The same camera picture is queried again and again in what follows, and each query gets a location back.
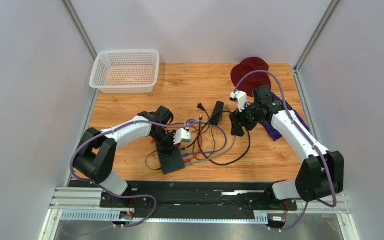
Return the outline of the black network switch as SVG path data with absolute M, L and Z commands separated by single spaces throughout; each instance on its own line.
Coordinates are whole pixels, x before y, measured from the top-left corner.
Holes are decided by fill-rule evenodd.
M 182 157 L 158 157 L 161 165 L 161 170 L 164 175 L 168 175 L 185 169 L 185 163 Z

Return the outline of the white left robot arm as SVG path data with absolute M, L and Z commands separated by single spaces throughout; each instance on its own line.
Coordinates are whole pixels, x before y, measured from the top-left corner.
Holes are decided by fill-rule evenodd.
M 89 128 L 71 158 L 69 167 L 72 176 L 121 196 L 130 185 L 113 170 L 116 152 L 148 136 L 155 140 L 162 168 L 169 166 L 170 161 L 176 167 L 183 168 L 179 144 L 175 142 L 176 133 L 167 130 L 173 119 L 173 113 L 160 106 L 155 112 L 143 111 L 132 120 L 113 128 Z

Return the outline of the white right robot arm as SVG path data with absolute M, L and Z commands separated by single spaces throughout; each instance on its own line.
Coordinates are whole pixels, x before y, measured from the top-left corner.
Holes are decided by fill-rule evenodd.
M 231 135 L 242 137 L 258 123 L 268 122 L 292 147 L 301 163 L 297 177 L 274 183 L 268 190 L 275 201 L 302 199 L 312 202 L 336 195 L 344 188 L 344 157 L 320 144 L 299 121 L 291 106 L 275 100 L 269 86 L 253 90 L 254 102 L 248 105 L 245 92 L 236 90 L 230 100 L 238 108 L 229 115 Z

